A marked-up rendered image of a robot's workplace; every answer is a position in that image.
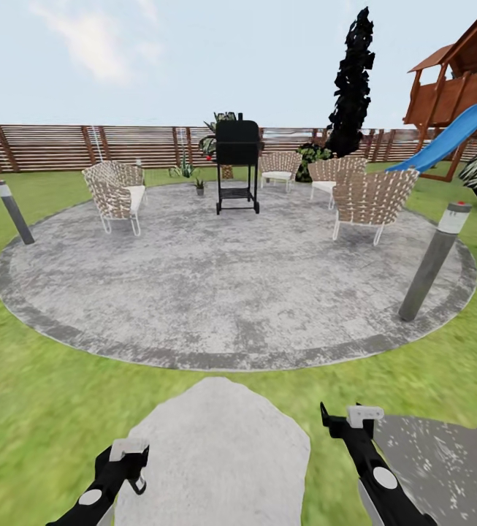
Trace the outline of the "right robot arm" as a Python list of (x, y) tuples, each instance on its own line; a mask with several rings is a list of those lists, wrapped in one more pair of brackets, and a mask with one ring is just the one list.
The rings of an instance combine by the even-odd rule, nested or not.
[(349, 405), (348, 417), (330, 416), (321, 402), (322, 423), (331, 438), (344, 438), (359, 473), (359, 495), (374, 526), (438, 526), (422, 515), (404, 493), (389, 464), (373, 442), (375, 424), (384, 410), (378, 405)]

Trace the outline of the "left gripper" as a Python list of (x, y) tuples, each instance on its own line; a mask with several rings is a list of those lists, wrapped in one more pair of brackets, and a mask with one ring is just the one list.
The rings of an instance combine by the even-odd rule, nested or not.
[(119, 479), (120, 487), (122, 487), (125, 480), (137, 479), (141, 470), (147, 466), (150, 447), (143, 449), (144, 452), (142, 454), (124, 454), (124, 457), (118, 461), (110, 461), (111, 450), (112, 447), (109, 446), (96, 458), (94, 481), (98, 480), (103, 474), (115, 474)]

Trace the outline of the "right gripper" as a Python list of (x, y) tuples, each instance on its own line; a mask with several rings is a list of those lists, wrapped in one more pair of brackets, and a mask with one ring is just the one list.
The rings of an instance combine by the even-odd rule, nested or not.
[(329, 434), (331, 438), (344, 438), (347, 449), (349, 450), (352, 444), (367, 444), (375, 445), (373, 442), (373, 433), (375, 424), (373, 420), (363, 420), (363, 428), (353, 428), (347, 422), (347, 417), (344, 416), (330, 416), (325, 411), (325, 406), (321, 402), (321, 416), (322, 423), (325, 427), (329, 427)]

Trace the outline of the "insectifuge atomizer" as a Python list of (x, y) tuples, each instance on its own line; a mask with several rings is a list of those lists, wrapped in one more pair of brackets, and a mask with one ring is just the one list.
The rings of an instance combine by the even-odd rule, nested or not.
[(132, 486), (132, 489), (135, 490), (135, 493), (141, 494), (144, 492), (147, 487), (146, 481), (142, 473), (138, 475), (137, 479), (128, 479), (129, 484)]

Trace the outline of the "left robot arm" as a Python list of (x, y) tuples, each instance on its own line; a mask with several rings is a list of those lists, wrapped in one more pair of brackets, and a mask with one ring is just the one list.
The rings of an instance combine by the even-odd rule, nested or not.
[[(144, 450), (142, 454), (130, 450)], [(137, 479), (147, 466), (148, 438), (115, 439), (113, 445), (96, 458), (96, 475), (91, 486), (67, 514), (46, 526), (112, 526), (115, 500), (125, 480)]]

